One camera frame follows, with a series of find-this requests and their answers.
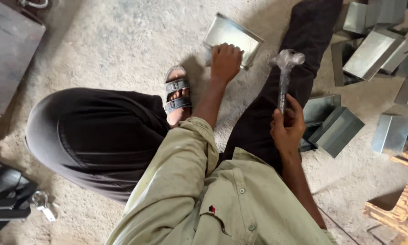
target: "person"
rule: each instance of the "person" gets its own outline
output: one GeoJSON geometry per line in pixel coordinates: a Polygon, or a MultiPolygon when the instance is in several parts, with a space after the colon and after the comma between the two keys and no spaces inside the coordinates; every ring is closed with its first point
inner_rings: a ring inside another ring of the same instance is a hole
{"type": "Polygon", "coordinates": [[[280,50],[305,54],[295,66],[284,115],[276,109],[280,70],[219,154],[213,129],[242,53],[212,49],[211,78],[191,110],[181,67],[159,96],[73,88],[36,105],[27,147],[77,185],[126,203],[106,244],[335,244],[310,193],[299,154],[310,97],[342,0],[304,0],[292,9],[280,50]]]}

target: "dusty floor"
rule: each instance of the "dusty floor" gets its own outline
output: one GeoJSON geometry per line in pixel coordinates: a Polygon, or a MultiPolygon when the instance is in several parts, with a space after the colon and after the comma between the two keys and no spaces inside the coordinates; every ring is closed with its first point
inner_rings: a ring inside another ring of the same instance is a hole
{"type": "MultiPolygon", "coordinates": [[[[201,40],[220,11],[265,39],[254,66],[241,71],[228,86],[215,131],[223,150],[237,118],[265,82],[270,70],[267,58],[277,50],[290,9],[299,0],[52,2],[43,17],[48,33],[17,93],[10,134],[0,141],[0,159],[24,171],[50,193],[57,221],[49,223],[32,209],[26,221],[11,222],[0,232],[0,244],[102,244],[123,208],[55,175],[29,155],[24,128],[35,103],[71,87],[163,96],[163,76],[174,64],[183,64],[188,71],[196,103],[209,75],[203,68],[201,40]]],[[[408,12],[403,25],[408,26],[408,12]]],[[[379,115],[393,107],[403,79],[375,78],[345,88],[335,88],[333,79],[328,49],[313,94],[342,94],[343,106],[366,125],[336,159],[321,152],[304,153],[303,166],[319,207],[359,244],[379,244],[366,233],[376,223],[363,217],[361,209],[365,201],[395,191],[408,181],[405,168],[371,150],[379,115]]],[[[356,244],[326,220],[339,244],[356,244]]],[[[383,233],[393,238],[392,232],[383,233]]]]}

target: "shirt pocket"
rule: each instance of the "shirt pocket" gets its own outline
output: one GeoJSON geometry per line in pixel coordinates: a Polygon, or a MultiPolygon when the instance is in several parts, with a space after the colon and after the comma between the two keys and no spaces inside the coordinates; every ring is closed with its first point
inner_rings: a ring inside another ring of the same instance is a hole
{"type": "Polygon", "coordinates": [[[243,227],[238,195],[233,183],[223,178],[207,178],[211,181],[201,203],[200,217],[210,215],[221,224],[222,232],[232,238],[238,237],[243,227]]]}

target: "leg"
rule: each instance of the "leg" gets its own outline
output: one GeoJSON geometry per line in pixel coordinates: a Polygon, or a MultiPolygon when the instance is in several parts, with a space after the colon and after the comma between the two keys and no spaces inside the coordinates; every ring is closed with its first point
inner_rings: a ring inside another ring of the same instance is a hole
{"type": "Polygon", "coordinates": [[[33,108],[26,142],[56,173],[126,203],[169,129],[158,96],[73,88],[33,108]]]}
{"type": "MultiPolygon", "coordinates": [[[[305,62],[291,72],[289,94],[302,107],[310,97],[323,53],[332,38],[342,0],[305,0],[292,9],[290,26],[280,50],[294,49],[305,54],[305,62]]],[[[231,159],[235,147],[263,159],[281,175],[279,153],[269,134],[272,112],[276,109],[280,69],[274,67],[258,97],[245,110],[228,139],[221,160],[231,159]]]]}

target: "gray sandal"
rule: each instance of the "gray sandal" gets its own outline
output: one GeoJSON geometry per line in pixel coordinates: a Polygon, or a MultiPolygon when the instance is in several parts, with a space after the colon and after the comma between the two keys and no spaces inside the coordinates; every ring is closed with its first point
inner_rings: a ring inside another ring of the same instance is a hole
{"type": "Polygon", "coordinates": [[[165,89],[167,93],[166,95],[167,104],[165,106],[165,111],[168,113],[168,115],[175,109],[184,108],[184,107],[192,107],[192,102],[190,100],[190,86],[189,86],[189,80],[187,78],[187,75],[168,82],[169,76],[174,70],[182,70],[186,74],[186,71],[181,66],[174,66],[171,69],[169,69],[166,75],[165,89]],[[182,90],[184,88],[189,88],[189,97],[179,97],[179,98],[175,98],[169,101],[169,97],[171,97],[175,92],[182,90]]]}

